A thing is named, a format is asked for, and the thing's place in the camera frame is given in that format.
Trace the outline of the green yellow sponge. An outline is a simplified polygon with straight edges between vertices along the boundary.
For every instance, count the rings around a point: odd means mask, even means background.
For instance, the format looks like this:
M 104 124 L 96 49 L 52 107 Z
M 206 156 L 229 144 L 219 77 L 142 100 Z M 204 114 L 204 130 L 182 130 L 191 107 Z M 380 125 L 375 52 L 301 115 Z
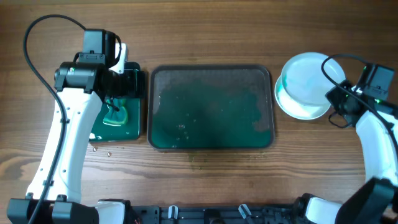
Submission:
M 123 126 L 127 124 L 126 99 L 108 99 L 105 101 L 105 104 L 109 111 L 103 118 L 103 124 L 108 126 Z

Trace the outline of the white plate stained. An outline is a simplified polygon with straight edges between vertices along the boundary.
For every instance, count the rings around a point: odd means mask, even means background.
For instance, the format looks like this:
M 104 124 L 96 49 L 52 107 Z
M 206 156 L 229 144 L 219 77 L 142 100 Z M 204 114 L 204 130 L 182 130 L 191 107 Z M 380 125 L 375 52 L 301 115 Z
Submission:
M 275 84 L 274 96 L 277 104 L 287 115 L 301 120 L 313 120 L 323 116 L 330 108 L 325 106 L 303 105 L 293 100 L 282 86 L 282 77 L 280 76 Z
M 336 83 L 346 79 L 342 67 L 328 56 L 306 52 L 289 59 L 282 68 L 282 86 L 295 101 L 312 106 L 327 105 L 327 92 L 334 84 L 327 79 L 323 71 Z

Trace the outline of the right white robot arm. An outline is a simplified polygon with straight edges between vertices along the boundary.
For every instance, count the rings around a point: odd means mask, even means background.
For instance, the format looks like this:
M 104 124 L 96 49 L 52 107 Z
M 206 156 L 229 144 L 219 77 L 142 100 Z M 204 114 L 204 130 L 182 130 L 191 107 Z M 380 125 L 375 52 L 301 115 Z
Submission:
M 355 128 L 365 165 L 365 184 L 345 203 L 305 194 L 297 200 L 298 215 L 310 223 L 397 223 L 397 107 L 382 101 L 385 90 L 344 81 L 326 98 Z

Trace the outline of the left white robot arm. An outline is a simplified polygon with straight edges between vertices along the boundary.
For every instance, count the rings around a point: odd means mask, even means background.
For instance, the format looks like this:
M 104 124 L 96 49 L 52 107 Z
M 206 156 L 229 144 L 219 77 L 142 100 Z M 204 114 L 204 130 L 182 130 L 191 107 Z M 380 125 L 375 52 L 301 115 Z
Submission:
M 56 71 L 52 126 L 39 169 L 23 199 L 12 198 L 12 223 L 135 223 L 129 200 L 104 199 L 81 204 L 81 173 L 86 147 L 103 103 L 112 98 L 138 98 L 145 73 L 126 62 L 117 73 L 102 63 L 64 62 Z

